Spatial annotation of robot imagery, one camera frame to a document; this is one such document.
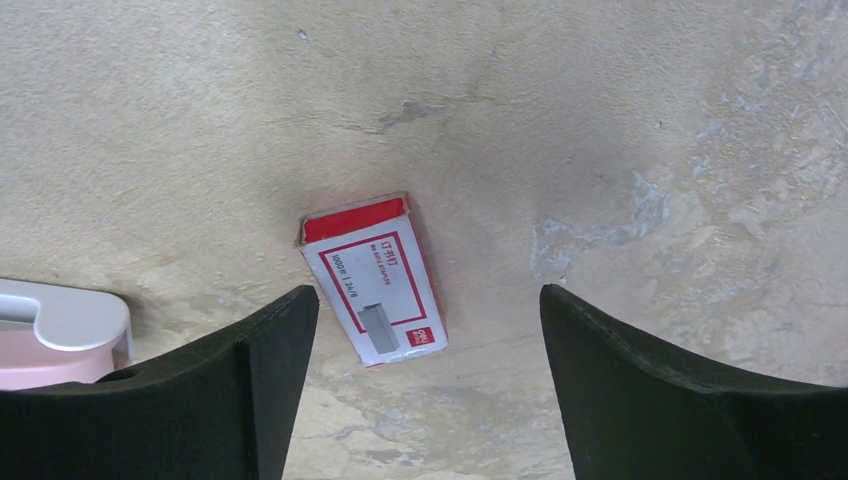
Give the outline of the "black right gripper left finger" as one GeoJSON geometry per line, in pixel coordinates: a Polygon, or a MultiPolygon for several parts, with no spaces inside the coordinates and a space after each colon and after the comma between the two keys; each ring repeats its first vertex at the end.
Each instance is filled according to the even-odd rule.
{"type": "Polygon", "coordinates": [[[5,479],[279,479],[319,299],[299,286],[92,384],[1,396],[5,479]]]}

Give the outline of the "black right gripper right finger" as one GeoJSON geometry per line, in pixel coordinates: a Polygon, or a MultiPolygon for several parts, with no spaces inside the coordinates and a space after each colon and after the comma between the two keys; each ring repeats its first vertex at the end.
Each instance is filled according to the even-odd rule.
{"type": "Polygon", "coordinates": [[[564,288],[540,318],[579,479],[843,479],[847,391],[736,368],[564,288]]]}

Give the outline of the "red white staple box sleeve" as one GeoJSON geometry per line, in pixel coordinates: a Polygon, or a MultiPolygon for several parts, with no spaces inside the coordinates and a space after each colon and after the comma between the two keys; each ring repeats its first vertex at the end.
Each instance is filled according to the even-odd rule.
{"type": "Polygon", "coordinates": [[[298,248],[365,366],[447,347],[407,193],[305,216],[298,248]]]}

